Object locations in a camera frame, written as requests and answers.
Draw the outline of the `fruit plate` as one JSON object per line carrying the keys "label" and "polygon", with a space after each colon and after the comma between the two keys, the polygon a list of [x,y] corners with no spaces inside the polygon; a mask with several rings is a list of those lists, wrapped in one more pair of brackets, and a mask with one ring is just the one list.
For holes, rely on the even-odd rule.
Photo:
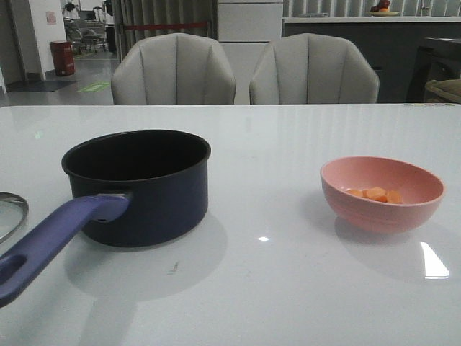
{"label": "fruit plate", "polygon": [[371,6],[370,10],[366,12],[371,17],[395,17],[400,14],[399,11],[392,11],[390,9],[391,1],[379,0],[376,5]]}

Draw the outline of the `red barrier tape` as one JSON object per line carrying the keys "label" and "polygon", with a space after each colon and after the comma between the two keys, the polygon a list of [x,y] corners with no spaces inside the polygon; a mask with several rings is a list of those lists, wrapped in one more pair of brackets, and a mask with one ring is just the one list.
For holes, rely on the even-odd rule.
{"label": "red barrier tape", "polygon": [[143,30],[183,30],[195,28],[207,28],[208,22],[191,22],[191,23],[174,23],[160,25],[123,25],[122,28],[127,31],[143,31]]}

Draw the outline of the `grey upholstered chair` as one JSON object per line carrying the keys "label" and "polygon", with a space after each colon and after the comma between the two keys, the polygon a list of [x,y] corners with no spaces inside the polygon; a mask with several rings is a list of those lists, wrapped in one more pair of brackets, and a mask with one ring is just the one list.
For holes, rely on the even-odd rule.
{"label": "grey upholstered chair", "polygon": [[173,33],[134,44],[111,91],[115,105],[232,105],[236,79],[218,41]]}
{"label": "grey upholstered chair", "polygon": [[372,104],[380,81],[351,41],[305,33],[268,43],[249,82],[252,105]]}

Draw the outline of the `orange ham slice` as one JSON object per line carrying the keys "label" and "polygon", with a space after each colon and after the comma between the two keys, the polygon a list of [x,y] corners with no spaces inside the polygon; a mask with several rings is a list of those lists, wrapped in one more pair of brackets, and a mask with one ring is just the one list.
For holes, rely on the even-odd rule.
{"label": "orange ham slice", "polygon": [[399,191],[388,190],[385,193],[385,202],[392,204],[401,204],[403,202],[403,198]]}
{"label": "orange ham slice", "polygon": [[348,189],[346,192],[349,193],[350,195],[353,195],[353,196],[358,197],[358,198],[363,198],[364,197],[364,194],[363,194],[363,192],[361,190]]}
{"label": "orange ham slice", "polygon": [[381,187],[372,187],[362,191],[362,196],[369,200],[386,203],[388,201],[387,190]]}

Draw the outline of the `glass lid with blue knob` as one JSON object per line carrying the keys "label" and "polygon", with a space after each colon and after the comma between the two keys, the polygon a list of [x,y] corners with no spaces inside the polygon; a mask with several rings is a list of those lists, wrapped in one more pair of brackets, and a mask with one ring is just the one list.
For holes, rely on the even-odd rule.
{"label": "glass lid with blue knob", "polygon": [[1,243],[22,227],[28,213],[29,205],[23,197],[1,192]]}

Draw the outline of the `olive cushion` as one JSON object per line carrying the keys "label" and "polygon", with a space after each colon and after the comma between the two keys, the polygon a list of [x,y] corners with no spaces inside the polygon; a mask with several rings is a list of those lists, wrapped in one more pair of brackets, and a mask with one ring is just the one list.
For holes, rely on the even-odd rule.
{"label": "olive cushion", "polygon": [[460,79],[431,80],[425,84],[424,101],[460,104]]}

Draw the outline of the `left grey upholstered chair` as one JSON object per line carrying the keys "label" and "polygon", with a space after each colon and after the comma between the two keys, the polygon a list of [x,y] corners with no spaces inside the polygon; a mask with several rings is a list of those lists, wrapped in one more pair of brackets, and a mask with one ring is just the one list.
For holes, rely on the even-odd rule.
{"label": "left grey upholstered chair", "polygon": [[232,105],[236,79],[218,41],[173,33],[134,44],[111,91],[115,105]]}

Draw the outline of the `right grey upholstered chair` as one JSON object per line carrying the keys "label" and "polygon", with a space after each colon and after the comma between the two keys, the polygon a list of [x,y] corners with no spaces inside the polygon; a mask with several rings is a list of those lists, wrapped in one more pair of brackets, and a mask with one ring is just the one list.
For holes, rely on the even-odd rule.
{"label": "right grey upholstered chair", "polygon": [[380,81],[351,41],[305,33],[268,43],[249,82],[252,105],[372,104]]}

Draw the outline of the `dark blue saucepan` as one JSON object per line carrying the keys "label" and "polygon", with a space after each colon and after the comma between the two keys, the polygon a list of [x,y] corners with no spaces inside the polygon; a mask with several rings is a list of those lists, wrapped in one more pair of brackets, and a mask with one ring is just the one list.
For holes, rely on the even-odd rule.
{"label": "dark blue saucepan", "polygon": [[210,144],[177,130],[113,133],[61,160],[72,198],[1,256],[1,305],[14,301],[78,233],[147,247],[192,230],[208,209]]}

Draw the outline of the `dark grey counter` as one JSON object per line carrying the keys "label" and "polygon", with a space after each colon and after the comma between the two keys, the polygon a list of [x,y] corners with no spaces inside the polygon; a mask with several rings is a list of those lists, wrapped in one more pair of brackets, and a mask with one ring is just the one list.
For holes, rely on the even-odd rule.
{"label": "dark grey counter", "polygon": [[425,37],[460,39],[458,17],[285,18],[283,36],[315,33],[346,38],[380,79],[380,103],[407,102],[416,51]]}

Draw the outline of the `red bin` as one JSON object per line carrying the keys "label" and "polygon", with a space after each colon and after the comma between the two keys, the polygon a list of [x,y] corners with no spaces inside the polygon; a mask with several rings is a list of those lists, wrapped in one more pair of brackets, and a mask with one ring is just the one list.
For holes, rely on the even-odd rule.
{"label": "red bin", "polygon": [[75,73],[72,45],[69,41],[53,41],[50,43],[56,76],[70,76]]}

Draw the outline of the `white cabinet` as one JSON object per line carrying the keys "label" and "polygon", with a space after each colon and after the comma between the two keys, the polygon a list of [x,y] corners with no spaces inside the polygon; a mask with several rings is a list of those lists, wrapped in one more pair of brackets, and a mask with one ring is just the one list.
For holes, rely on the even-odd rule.
{"label": "white cabinet", "polygon": [[236,78],[235,103],[249,103],[249,83],[264,46],[282,34],[283,1],[219,1],[218,41]]}

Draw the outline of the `pink bowl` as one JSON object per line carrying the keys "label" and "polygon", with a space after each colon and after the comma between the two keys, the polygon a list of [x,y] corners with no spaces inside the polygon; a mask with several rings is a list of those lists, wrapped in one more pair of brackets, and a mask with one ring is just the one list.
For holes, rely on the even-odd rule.
{"label": "pink bowl", "polygon": [[[334,213],[361,229],[401,233],[426,223],[439,207],[445,185],[431,172],[404,161],[379,156],[344,156],[321,167],[326,202]],[[400,203],[351,194],[350,190],[396,191]]]}

